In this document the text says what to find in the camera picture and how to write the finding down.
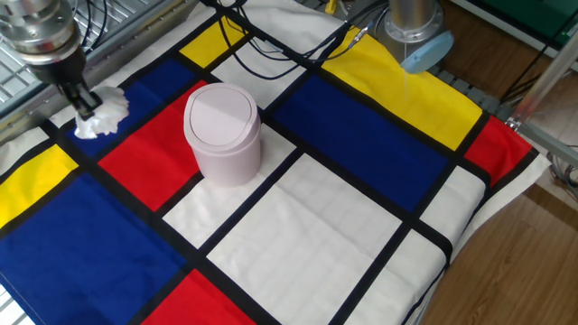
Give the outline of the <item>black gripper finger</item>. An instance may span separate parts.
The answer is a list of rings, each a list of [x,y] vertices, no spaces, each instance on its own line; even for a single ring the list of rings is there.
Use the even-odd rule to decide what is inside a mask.
[[[84,117],[86,115],[86,101],[82,97],[82,86],[75,83],[58,84],[59,92],[70,102],[76,109],[77,113]]]
[[[77,86],[76,108],[81,116],[93,116],[94,111],[103,104],[102,99],[83,85]]]

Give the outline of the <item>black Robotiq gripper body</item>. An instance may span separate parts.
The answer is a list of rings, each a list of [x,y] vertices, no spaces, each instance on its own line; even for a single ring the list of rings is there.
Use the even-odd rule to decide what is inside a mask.
[[[83,76],[86,55],[81,47],[77,47],[63,60],[58,60],[53,53],[28,54],[27,66],[29,71],[44,83],[87,86]]]

